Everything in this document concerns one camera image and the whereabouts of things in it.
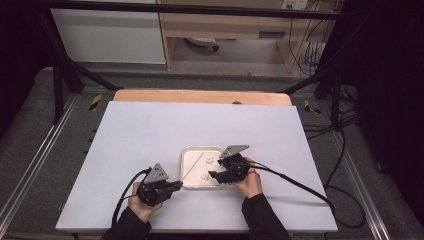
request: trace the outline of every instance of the silver bracket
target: silver bracket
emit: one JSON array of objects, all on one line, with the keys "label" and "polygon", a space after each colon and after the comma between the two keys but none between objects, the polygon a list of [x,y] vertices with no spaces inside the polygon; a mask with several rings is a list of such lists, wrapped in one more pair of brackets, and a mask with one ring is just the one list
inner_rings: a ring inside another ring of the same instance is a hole
[{"label": "silver bracket", "polygon": [[144,179],[144,183],[155,183],[166,180],[168,178],[169,176],[166,174],[165,170],[163,170],[162,166],[159,163],[156,163],[156,165]]},{"label": "silver bracket", "polygon": [[226,158],[236,155],[237,153],[248,149],[249,145],[230,145],[228,146],[219,156],[220,158]]}]

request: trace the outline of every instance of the white tray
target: white tray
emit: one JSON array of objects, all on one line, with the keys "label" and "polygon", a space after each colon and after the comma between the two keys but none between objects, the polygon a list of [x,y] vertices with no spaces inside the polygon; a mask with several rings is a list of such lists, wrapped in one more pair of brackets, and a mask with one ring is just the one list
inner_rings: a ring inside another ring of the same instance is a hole
[{"label": "white tray", "polygon": [[181,154],[181,181],[186,188],[213,188],[220,184],[211,178],[208,171],[222,172],[225,168],[217,160],[223,149],[220,147],[187,147]]}]

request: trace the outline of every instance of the yellow and black tape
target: yellow and black tape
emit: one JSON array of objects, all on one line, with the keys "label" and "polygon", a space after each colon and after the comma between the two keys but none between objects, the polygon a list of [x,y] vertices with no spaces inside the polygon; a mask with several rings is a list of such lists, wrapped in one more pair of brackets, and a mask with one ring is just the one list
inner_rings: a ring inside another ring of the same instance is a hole
[{"label": "yellow and black tape", "polygon": [[93,102],[91,102],[90,109],[88,109],[88,111],[91,111],[91,112],[96,111],[97,105],[99,104],[101,98],[102,98],[102,94],[97,94],[94,97]]},{"label": "yellow and black tape", "polygon": [[309,106],[309,102],[307,100],[305,100],[305,111],[306,112],[313,112],[315,114],[320,114],[321,111],[319,109],[313,109]]}]

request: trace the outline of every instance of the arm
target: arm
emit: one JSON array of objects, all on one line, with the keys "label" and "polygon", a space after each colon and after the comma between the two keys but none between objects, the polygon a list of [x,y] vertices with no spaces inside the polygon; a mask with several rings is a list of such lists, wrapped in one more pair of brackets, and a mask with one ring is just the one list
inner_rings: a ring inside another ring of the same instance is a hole
[{"label": "arm", "polygon": [[[136,195],[140,183],[134,183],[132,195]],[[140,240],[145,239],[152,229],[149,219],[162,207],[162,203],[150,207],[138,197],[128,198],[128,207],[122,212],[118,222],[103,235],[102,240]]]},{"label": "arm", "polygon": [[[254,163],[251,159],[246,158],[246,160],[250,164]],[[250,228],[251,240],[291,239],[263,194],[260,175],[254,168],[249,169],[243,181],[233,185],[237,186],[246,197],[242,205],[242,213]]]}]

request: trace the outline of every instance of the white tabletop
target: white tabletop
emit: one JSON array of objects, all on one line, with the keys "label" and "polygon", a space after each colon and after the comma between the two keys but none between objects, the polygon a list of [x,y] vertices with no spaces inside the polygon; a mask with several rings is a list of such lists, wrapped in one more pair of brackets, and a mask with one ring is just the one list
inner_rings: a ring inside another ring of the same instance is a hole
[{"label": "white tabletop", "polygon": [[[169,181],[176,181],[184,148],[236,144],[250,145],[243,156],[325,195],[295,107],[110,102],[56,228],[105,231],[123,190],[139,171],[160,163]],[[322,200],[276,175],[258,172],[289,232],[337,231]],[[233,186],[183,187],[153,215],[152,232],[246,231],[242,201]]]}]

